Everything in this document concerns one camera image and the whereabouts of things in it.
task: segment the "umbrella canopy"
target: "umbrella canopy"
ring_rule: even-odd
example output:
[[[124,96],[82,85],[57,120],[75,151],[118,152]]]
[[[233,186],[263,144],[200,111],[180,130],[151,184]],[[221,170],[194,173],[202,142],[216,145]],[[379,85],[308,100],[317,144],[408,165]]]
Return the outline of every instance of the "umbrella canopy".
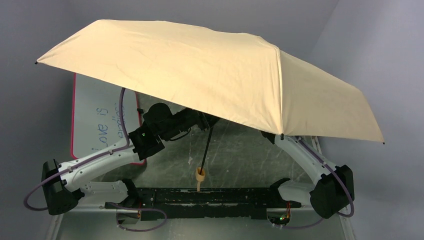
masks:
[[[37,62],[273,134],[384,141],[361,91],[248,33],[97,20]]]

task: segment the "umbrella handle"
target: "umbrella handle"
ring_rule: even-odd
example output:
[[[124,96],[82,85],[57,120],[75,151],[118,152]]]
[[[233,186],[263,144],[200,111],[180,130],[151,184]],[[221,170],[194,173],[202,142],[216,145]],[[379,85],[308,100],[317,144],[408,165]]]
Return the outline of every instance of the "umbrella handle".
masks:
[[[201,167],[196,169],[196,180],[197,180],[197,191],[200,192],[200,184],[205,180],[205,169],[201,170]]]

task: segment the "gray wall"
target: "gray wall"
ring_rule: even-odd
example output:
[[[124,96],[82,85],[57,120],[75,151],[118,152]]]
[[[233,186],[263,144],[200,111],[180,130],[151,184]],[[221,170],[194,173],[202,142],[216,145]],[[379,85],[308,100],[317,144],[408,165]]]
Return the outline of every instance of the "gray wall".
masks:
[[[79,28],[64,1],[0,3],[0,239],[45,239],[51,217],[22,201],[43,162],[70,160],[72,74],[34,62]],[[44,207],[42,191],[30,203]]]
[[[339,0],[73,0],[84,24],[97,19],[165,20],[260,35],[305,58]]]
[[[367,97],[386,145],[323,138],[354,173],[358,240],[424,239],[424,1],[340,0],[309,61]]]

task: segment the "black metal frame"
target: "black metal frame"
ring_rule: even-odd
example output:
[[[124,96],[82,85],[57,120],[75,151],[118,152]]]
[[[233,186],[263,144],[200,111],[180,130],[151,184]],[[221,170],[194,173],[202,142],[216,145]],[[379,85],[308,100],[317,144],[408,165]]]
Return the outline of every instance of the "black metal frame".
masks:
[[[238,218],[266,220],[267,209],[285,209],[278,186],[289,180],[283,178],[270,187],[243,188],[136,188],[129,179],[122,180],[128,197],[119,205],[129,208],[154,208],[164,211],[169,219]],[[300,208],[290,201],[291,208]],[[115,207],[106,203],[105,208]],[[141,221],[163,219],[160,212],[144,211]]]

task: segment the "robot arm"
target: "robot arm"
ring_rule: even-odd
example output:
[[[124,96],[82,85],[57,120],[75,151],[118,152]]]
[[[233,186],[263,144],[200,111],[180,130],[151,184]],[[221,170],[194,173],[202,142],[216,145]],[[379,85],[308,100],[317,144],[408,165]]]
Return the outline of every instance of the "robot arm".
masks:
[[[325,165],[341,179],[351,199],[355,199],[353,173],[347,165],[336,166],[318,151],[307,146],[301,137],[283,137],[266,132],[262,132],[262,135],[289,154],[312,180],[312,183],[285,181],[278,187],[282,199],[312,206],[316,213],[325,219],[349,205],[345,191]]]
[[[162,140],[172,141],[175,136],[188,132],[195,125],[202,131],[210,129],[219,120],[218,117],[190,108],[172,114],[164,103],[154,104],[143,117],[144,124],[128,134],[129,148],[125,150],[114,152],[115,149],[127,144],[126,139],[123,138],[117,143],[83,158],[63,163],[55,160],[44,163],[42,181],[69,169],[69,172],[42,186],[49,214],[59,215],[81,204],[121,202],[128,196],[128,186],[122,181],[112,183],[90,181],[123,165],[139,163],[153,156],[165,148]],[[73,168],[89,158],[106,152],[110,152],[110,154]]]

